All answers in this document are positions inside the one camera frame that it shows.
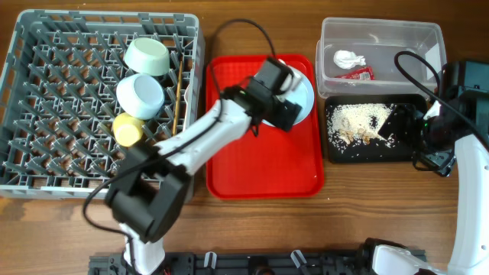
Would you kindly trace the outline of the light blue plate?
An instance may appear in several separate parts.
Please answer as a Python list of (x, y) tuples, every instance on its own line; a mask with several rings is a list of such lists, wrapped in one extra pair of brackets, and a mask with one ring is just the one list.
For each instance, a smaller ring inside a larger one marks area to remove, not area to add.
[[(309, 113), (313, 109), (315, 101), (315, 92), (313, 90), (313, 85), (303, 73), (300, 72), (300, 74), (302, 76), (302, 81), (297, 86), (297, 88), (287, 97), (287, 100), (296, 103), (302, 107), (302, 110), (300, 111), (299, 116), (296, 118), (294, 125), (299, 124), (309, 115)], [(263, 120), (263, 123), (268, 126), (274, 127), (265, 120)]]

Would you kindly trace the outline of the rice and peanut shells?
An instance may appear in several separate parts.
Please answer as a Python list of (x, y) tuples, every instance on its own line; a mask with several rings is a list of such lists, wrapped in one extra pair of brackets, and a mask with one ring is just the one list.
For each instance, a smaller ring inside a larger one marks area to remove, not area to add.
[(392, 137), (379, 134), (392, 111), (391, 105), (380, 103), (337, 105), (327, 114), (328, 140), (342, 154), (360, 145), (395, 147)]

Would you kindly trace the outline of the red sauce packet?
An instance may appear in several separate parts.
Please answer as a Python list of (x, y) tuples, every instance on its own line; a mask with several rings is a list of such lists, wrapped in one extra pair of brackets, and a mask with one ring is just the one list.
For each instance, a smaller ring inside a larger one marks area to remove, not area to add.
[(350, 73), (346, 73), (338, 76), (339, 79), (356, 79), (356, 80), (375, 80), (373, 70), (370, 66), (364, 66), (360, 69), (354, 70)]

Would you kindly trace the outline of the white napkin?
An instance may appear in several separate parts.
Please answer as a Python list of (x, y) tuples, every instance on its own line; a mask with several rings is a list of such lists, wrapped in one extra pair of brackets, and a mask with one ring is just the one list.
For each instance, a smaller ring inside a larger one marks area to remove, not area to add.
[(333, 56), (333, 62), (339, 68), (344, 70), (352, 69), (356, 66), (365, 66), (364, 56), (358, 56), (356, 53), (347, 50), (338, 50)]

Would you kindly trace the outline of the wooden chopstick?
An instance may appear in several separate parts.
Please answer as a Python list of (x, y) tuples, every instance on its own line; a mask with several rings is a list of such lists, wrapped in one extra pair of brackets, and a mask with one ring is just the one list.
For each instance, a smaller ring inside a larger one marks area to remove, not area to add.
[(180, 98), (181, 98), (182, 81), (183, 81), (183, 58), (180, 60), (178, 83), (176, 86), (176, 101), (175, 101), (175, 106), (174, 106), (172, 136), (175, 136), (177, 133), (177, 125), (178, 125), (178, 120), (179, 120), (179, 116), (180, 116)]

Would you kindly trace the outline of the light green bowl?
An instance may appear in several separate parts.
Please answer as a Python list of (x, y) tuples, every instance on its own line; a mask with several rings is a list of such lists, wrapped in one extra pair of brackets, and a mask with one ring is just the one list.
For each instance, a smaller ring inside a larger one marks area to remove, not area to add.
[(125, 77), (116, 87), (116, 98), (124, 112), (148, 120), (157, 115), (164, 104), (164, 91), (152, 76), (137, 73)]

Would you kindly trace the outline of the light blue small bowl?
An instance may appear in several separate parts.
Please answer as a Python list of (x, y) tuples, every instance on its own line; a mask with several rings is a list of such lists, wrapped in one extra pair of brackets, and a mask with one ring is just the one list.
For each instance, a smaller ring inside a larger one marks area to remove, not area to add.
[(139, 37), (133, 40), (123, 60), (129, 69), (150, 76), (162, 76), (170, 70), (170, 51), (152, 38)]

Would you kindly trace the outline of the yellow plastic cup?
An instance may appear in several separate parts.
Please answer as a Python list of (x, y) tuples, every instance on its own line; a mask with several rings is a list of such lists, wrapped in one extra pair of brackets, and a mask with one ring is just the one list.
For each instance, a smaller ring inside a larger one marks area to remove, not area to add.
[(115, 140), (123, 147), (130, 147), (143, 136), (144, 121), (123, 112), (117, 115), (112, 123)]

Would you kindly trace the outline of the white plastic fork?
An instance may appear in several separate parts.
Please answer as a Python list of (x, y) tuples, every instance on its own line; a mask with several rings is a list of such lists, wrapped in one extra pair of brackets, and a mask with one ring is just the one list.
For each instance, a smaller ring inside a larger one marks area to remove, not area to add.
[(185, 90), (184, 93), (184, 102), (185, 102), (185, 113), (184, 113), (184, 120), (183, 120), (183, 128), (182, 131), (186, 130), (186, 127), (188, 125), (189, 121), (189, 110), (191, 109), (191, 105), (189, 104), (189, 96), (191, 94), (190, 87), (188, 86)]

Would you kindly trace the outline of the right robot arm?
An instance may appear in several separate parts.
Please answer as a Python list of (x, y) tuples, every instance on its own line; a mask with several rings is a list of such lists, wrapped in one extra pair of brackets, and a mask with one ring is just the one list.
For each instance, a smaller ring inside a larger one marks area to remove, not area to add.
[(397, 106), (379, 131), (413, 150), (426, 171), (458, 163), (458, 217), (450, 274), (488, 272), (488, 64), (447, 63), (434, 74), (433, 93), (405, 69), (400, 73), (434, 100), (426, 114)]

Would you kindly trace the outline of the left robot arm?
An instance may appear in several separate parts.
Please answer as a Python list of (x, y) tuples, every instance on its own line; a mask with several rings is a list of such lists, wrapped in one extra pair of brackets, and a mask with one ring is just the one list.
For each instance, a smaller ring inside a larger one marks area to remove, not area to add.
[(105, 204), (126, 237), (123, 258), (134, 274), (152, 274), (164, 262), (164, 235), (180, 215), (196, 171), (223, 147), (262, 121), (289, 131), (301, 106), (287, 100), (300, 73), (268, 57), (243, 82), (219, 90), (210, 110), (185, 131), (153, 146), (130, 147)]

